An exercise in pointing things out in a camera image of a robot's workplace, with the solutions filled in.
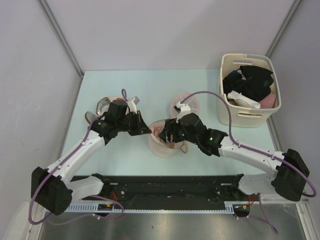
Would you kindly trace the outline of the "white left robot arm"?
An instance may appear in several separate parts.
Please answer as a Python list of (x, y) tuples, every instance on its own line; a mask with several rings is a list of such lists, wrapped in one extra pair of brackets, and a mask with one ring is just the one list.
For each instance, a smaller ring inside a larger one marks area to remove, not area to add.
[(100, 200), (110, 196), (110, 180), (94, 173), (81, 180), (73, 180), (77, 171), (89, 158), (104, 148), (118, 133), (130, 136), (151, 134), (137, 109), (139, 99), (113, 100), (101, 116), (89, 125), (79, 143), (63, 157), (31, 174), (31, 203), (38, 203), (52, 214), (62, 214), (72, 201), (95, 195)]

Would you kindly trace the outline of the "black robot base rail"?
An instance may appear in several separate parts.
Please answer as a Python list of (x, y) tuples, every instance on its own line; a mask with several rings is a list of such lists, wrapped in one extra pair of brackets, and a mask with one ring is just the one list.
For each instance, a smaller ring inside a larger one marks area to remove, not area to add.
[(107, 176), (97, 198), (73, 200), (69, 210), (94, 213), (237, 213), (259, 202), (238, 189), (241, 175)]

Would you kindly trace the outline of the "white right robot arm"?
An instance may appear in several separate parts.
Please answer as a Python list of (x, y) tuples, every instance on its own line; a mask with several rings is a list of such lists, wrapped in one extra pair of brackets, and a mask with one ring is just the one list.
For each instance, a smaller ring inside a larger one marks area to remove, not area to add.
[(303, 196), (310, 171), (293, 149), (281, 152), (254, 148), (223, 131), (206, 127), (194, 113), (180, 119), (167, 119), (158, 136), (165, 143), (187, 141), (208, 156), (234, 159), (263, 171), (257, 175), (241, 175), (238, 183), (230, 188), (231, 196), (237, 201), (258, 193), (277, 193), (293, 202)]

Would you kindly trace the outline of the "pink bra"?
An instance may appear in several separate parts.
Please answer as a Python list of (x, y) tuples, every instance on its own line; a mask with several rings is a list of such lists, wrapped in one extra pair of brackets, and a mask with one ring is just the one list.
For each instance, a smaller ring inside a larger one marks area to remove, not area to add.
[(178, 148), (178, 145), (173, 143), (173, 142), (170, 142), (170, 143), (166, 143), (165, 141), (163, 141), (159, 135), (160, 133), (162, 132), (162, 130), (164, 129), (163, 126), (154, 126), (151, 128), (152, 130), (152, 138), (153, 140), (159, 144), (160, 146), (162, 147), (165, 147), (165, 148), (168, 148), (168, 149), (177, 149)]

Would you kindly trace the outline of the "pink mesh cylindrical laundry bag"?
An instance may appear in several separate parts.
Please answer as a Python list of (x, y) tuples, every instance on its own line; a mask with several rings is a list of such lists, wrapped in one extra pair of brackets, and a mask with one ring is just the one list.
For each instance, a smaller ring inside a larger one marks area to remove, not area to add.
[(178, 153), (178, 152), (182, 152), (184, 154), (186, 154), (189, 150), (188, 148), (188, 143), (186, 141), (182, 141), (182, 142), (178, 142), (175, 143), (177, 144), (178, 148), (177, 149), (169, 149), (166, 148), (164, 146), (161, 146), (159, 144), (157, 144), (154, 139), (152, 138), (152, 127), (156, 127), (156, 126), (160, 126), (163, 127), (165, 126), (165, 119), (163, 120), (158, 120), (153, 122), (149, 128), (151, 129), (151, 134), (148, 136), (148, 146), (150, 148), (150, 150), (157, 156), (159, 157), (171, 157), (174, 154)]

